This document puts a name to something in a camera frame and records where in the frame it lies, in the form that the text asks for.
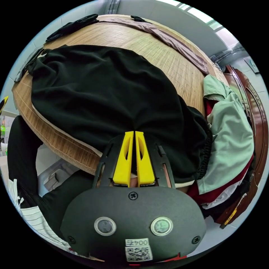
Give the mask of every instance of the bamboo mat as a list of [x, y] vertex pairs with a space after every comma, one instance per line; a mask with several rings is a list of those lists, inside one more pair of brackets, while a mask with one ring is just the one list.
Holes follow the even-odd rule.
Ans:
[[[98, 18], [102, 20], [111, 17], [125, 17], [126, 19], [130, 19], [129, 16], [124, 15], [102, 15]], [[176, 37], [194, 53], [204, 58], [208, 62], [210, 74], [225, 84], [227, 83], [224, 75], [195, 44], [174, 30], [156, 22], [150, 22], [155, 24], [159, 29]], [[166, 74], [175, 86], [177, 93], [182, 96], [187, 105], [195, 107], [205, 115], [203, 104], [204, 75], [176, 50], [167, 46], [151, 34], [122, 25], [96, 23], [69, 36], [45, 44], [44, 48], [54, 49], [62, 45], [78, 44], [120, 47], [133, 50], [137, 54], [144, 56], [151, 64], [160, 68]], [[31, 85], [32, 77], [26, 73], [21, 81], [16, 83], [12, 89], [15, 104], [24, 120], [52, 152], [74, 166], [94, 174], [99, 162], [99, 156], [89, 146], [68, 137], [38, 116], [32, 107]]]

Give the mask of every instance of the window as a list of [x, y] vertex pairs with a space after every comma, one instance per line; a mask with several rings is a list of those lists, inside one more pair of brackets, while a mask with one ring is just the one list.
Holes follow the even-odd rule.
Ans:
[[180, 3], [179, 1], [176, 0], [157, 0], [157, 1], [164, 2], [173, 6], [177, 6]]
[[181, 6], [179, 6], [180, 9], [182, 10], [185, 10], [187, 8], [189, 8], [190, 6], [189, 5], [186, 5], [186, 4], [182, 4]]
[[239, 41], [226, 28], [217, 31], [216, 34], [228, 48], [233, 48], [237, 43], [239, 43]]
[[220, 23], [216, 22], [216, 21], [214, 21], [213, 23], [211, 23], [209, 26], [210, 26], [213, 30], [216, 30], [216, 29], [222, 27], [222, 25], [221, 25]]
[[204, 23], [208, 23], [214, 20], [213, 18], [209, 17], [207, 14], [203, 13], [202, 11], [196, 8], [191, 8], [188, 10], [188, 12], [197, 17], [198, 19], [202, 20]]

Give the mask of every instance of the green clothing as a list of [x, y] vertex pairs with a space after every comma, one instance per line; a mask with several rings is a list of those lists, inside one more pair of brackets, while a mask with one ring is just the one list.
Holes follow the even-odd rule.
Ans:
[[215, 190], [233, 180], [247, 165], [254, 138], [239, 96], [211, 75], [203, 81], [204, 98], [218, 101], [207, 116], [213, 134], [206, 175], [197, 181], [199, 194]]

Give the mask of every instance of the circular sensor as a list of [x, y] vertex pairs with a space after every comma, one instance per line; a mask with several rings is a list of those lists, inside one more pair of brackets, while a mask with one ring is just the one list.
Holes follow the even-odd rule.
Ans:
[[108, 217], [100, 217], [94, 222], [94, 229], [103, 236], [110, 236], [116, 231], [116, 223]]
[[151, 223], [150, 229], [154, 235], [164, 236], [172, 231], [173, 222], [167, 217], [159, 217]]

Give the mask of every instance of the mauve cloth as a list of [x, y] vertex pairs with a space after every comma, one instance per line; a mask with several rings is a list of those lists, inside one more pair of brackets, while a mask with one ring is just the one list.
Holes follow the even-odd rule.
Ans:
[[162, 30], [157, 29], [154, 25], [148, 22], [135, 22], [131, 20], [124, 20], [120, 18], [111, 18], [100, 20], [100, 22], [108, 22], [108, 23], [116, 23], [120, 25], [129, 26], [150, 34], [157, 36], [160, 40], [166, 43], [168, 46], [177, 50], [180, 54], [182, 54], [185, 58], [187, 58], [190, 62], [192, 62], [203, 74], [208, 75], [209, 70], [207, 68], [207, 62], [196, 55], [191, 49], [189, 49], [184, 43], [177, 40], [172, 35], [165, 33]]

